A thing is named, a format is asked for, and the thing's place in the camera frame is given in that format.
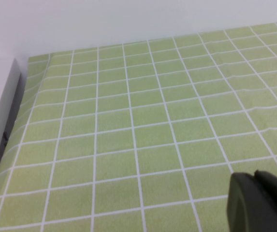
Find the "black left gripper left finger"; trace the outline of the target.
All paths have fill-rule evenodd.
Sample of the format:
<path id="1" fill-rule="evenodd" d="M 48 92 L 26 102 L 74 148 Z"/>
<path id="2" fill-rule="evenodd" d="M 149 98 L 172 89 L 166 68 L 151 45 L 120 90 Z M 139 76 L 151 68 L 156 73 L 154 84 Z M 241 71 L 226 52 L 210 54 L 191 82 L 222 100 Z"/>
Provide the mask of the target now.
<path id="1" fill-rule="evenodd" d="M 231 232 L 277 232 L 277 208 L 253 176 L 233 173 L 227 201 Z"/>

